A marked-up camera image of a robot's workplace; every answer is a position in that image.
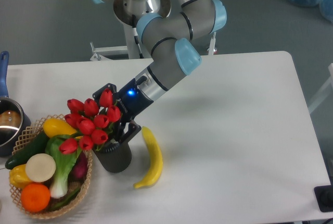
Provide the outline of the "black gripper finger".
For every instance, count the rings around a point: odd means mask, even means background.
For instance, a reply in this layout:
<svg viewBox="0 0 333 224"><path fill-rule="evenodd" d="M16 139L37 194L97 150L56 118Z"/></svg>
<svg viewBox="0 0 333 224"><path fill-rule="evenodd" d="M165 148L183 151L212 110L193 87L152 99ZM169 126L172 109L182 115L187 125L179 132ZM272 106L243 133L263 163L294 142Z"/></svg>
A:
<svg viewBox="0 0 333 224"><path fill-rule="evenodd" d="M111 139L113 144L125 144L128 143L134 136L141 131L141 126L134 120L130 122L117 123L114 129L114 137Z"/></svg>
<svg viewBox="0 0 333 224"><path fill-rule="evenodd" d="M115 93L117 91L117 86L112 83L107 83L106 85L102 86L100 89L95 91L92 94L92 97L96 103L99 103L101 94L105 89L109 89L112 93Z"/></svg>

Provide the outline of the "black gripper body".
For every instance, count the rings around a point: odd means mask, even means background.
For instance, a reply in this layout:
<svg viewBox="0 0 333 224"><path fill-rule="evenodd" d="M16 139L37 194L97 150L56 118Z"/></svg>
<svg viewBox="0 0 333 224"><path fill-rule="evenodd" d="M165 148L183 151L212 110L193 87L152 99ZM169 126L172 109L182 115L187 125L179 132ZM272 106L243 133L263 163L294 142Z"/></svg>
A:
<svg viewBox="0 0 333 224"><path fill-rule="evenodd" d="M139 88L148 80L147 77L141 77L138 80L133 78L122 89L114 93L114 97L122 116L120 122L130 122L143 110L153 103Z"/></svg>

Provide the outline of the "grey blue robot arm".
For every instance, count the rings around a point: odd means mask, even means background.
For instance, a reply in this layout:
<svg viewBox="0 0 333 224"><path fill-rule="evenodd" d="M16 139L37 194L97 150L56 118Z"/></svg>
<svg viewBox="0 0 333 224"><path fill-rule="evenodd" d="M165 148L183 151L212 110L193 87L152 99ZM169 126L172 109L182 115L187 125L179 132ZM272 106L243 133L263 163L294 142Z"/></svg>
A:
<svg viewBox="0 0 333 224"><path fill-rule="evenodd" d="M170 15L169 0L93 0L113 2L117 18L132 27L152 63L116 93L122 112L115 127L115 140L128 142L135 130L124 133L127 123L190 75L201 63L191 42L216 32L227 21L226 9L220 0L178 0L182 10Z"/></svg>

